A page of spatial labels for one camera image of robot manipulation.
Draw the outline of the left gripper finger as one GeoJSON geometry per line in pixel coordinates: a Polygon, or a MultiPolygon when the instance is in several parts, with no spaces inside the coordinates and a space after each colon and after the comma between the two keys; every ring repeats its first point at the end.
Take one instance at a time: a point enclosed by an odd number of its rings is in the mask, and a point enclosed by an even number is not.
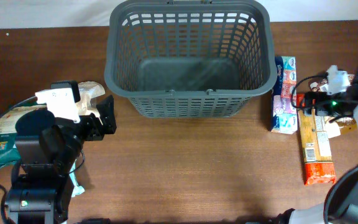
{"type": "Polygon", "coordinates": [[[104,103],[103,99],[101,98],[92,98],[91,101],[91,113],[93,113],[97,118],[102,118],[103,113],[102,111],[102,104],[104,103]]]}
{"type": "Polygon", "coordinates": [[[104,134],[114,134],[117,129],[116,118],[114,114],[114,98],[112,95],[109,95],[104,100],[102,104],[102,113],[103,116],[100,118],[104,134]]]}

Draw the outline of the brown clear snack bag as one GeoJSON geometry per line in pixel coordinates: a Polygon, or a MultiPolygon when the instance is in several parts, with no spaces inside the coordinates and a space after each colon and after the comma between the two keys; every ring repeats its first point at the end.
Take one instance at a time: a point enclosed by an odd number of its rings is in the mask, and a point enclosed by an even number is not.
{"type": "MultiPolygon", "coordinates": [[[[326,78],[313,78],[308,84],[311,91],[327,92],[328,90],[328,81],[326,78]]],[[[357,130],[357,123],[353,118],[341,118],[331,122],[333,119],[334,117],[330,116],[324,117],[324,127],[328,133],[328,138],[335,138],[357,130]]]]}

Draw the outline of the Kleenex tissue multipack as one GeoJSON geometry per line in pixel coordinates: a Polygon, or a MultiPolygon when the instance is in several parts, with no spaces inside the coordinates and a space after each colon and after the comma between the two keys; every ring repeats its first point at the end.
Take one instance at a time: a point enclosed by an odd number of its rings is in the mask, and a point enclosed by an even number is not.
{"type": "Polygon", "coordinates": [[[272,130],[280,134],[293,134],[298,130],[296,109],[291,98],[291,92],[296,85],[296,58],[276,56],[277,80],[272,89],[272,130]]]}

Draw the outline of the orange spaghetti packet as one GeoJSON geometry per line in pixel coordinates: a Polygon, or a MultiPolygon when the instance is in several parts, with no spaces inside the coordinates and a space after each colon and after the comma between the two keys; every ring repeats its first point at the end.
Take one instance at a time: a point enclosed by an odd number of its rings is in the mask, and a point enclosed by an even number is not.
{"type": "Polygon", "coordinates": [[[324,116],[297,109],[301,146],[305,165],[305,185],[336,182],[334,162],[325,128],[324,116]]]}

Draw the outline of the green coffee bean bag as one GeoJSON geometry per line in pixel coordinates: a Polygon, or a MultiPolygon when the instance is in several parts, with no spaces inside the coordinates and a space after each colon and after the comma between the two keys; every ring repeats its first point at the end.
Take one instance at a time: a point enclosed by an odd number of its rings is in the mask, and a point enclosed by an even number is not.
{"type": "Polygon", "coordinates": [[[0,119],[0,169],[14,165],[21,159],[15,145],[17,135],[15,126],[18,119],[31,111],[45,107],[45,104],[26,103],[24,106],[10,110],[0,119]]]}

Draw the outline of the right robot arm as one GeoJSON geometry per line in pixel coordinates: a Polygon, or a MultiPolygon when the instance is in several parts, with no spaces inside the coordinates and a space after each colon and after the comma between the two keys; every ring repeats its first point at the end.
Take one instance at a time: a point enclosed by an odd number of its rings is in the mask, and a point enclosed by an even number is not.
{"type": "MultiPolygon", "coordinates": [[[[353,118],[358,128],[358,69],[352,80],[337,66],[319,74],[328,89],[309,91],[301,100],[290,98],[291,106],[304,114],[353,118]]],[[[346,172],[329,190],[324,203],[304,210],[288,209],[272,223],[358,223],[358,165],[346,172]]]]}

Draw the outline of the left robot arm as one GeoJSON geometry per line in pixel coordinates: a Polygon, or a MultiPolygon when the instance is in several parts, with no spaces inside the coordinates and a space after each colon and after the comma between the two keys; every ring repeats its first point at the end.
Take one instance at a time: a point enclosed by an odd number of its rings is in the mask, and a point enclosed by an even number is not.
{"type": "Polygon", "coordinates": [[[16,123],[15,144],[21,156],[11,174],[5,205],[11,223],[63,223],[74,185],[70,170],[86,141],[116,132],[114,98],[97,104],[99,117],[80,122],[57,118],[47,109],[26,113],[16,123]]]}

